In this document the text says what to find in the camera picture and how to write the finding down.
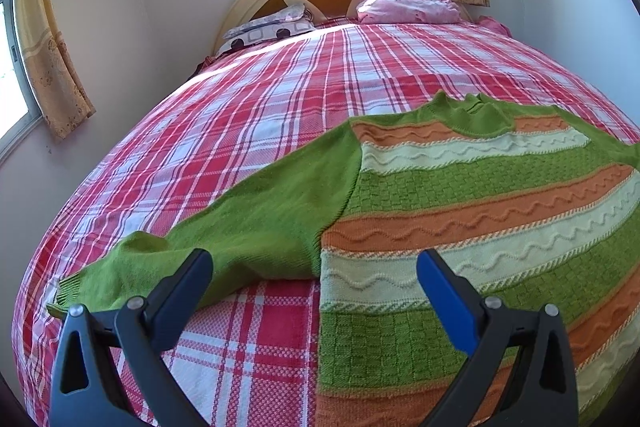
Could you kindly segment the pink cloth beside bed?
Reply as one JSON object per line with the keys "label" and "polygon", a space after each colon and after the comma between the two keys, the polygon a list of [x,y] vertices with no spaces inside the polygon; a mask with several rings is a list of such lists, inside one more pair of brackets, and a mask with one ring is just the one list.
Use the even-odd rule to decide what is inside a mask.
{"label": "pink cloth beside bed", "polygon": [[512,32],[509,27],[503,23],[500,23],[498,20],[491,16],[482,15],[476,21],[478,26],[482,26],[490,31],[495,32],[496,34],[503,35],[511,38]]}

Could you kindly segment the red white plaid bedspread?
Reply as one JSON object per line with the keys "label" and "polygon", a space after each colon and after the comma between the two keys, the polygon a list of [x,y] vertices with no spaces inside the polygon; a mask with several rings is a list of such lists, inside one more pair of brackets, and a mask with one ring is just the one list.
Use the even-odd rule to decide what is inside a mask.
{"label": "red white plaid bedspread", "polygon": [[[61,281],[132,233],[167,234],[230,188],[361,116],[443,93],[556,106],[620,142],[638,127],[542,52],[469,23],[326,26],[207,60],[80,184],[24,275],[12,345],[29,415],[50,424]],[[213,426],[319,426],[320,286],[261,280],[200,304],[164,361]]]}

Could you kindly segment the green orange striped knit sweater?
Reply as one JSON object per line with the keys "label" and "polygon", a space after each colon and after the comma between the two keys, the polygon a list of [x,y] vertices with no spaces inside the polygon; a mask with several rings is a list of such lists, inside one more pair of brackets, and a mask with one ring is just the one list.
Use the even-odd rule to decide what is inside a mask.
{"label": "green orange striped knit sweater", "polygon": [[48,310],[148,295],[196,247],[214,260],[203,306],[261,280],[319,283],[319,426],[414,426],[461,366],[416,278],[427,248],[485,295],[559,307],[584,426],[639,349],[638,146],[556,106],[439,93],[350,118],[167,234],[128,235]]}

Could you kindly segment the white patterned pillow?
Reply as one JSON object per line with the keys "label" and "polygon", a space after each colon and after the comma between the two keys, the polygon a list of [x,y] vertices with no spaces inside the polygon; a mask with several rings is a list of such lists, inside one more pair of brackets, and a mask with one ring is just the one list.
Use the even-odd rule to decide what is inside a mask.
{"label": "white patterned pillow", "polygon": [[255,18],[229,29],[215,56],[244,50],[250,46],[306,34],[316,29],[310,12],[296,3],[270,15]]}

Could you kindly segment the pink pillow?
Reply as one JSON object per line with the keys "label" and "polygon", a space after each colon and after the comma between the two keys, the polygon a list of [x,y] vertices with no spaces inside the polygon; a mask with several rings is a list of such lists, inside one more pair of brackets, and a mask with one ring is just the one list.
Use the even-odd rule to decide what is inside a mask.
{"label": "pink pillow", "polygon": [[360,24],[456,24],[462,21],[452,0],[361,0]]}

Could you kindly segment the yellow side window curtain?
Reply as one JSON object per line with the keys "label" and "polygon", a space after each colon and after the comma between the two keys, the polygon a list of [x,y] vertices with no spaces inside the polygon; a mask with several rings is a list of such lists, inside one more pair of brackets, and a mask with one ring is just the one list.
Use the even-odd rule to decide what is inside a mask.
{"label": "yellow side window curtain", "polygon": [[32,95],[53,139],[65,140],[96,109],[77,75],[51,0],[13,0],[18,46]]}

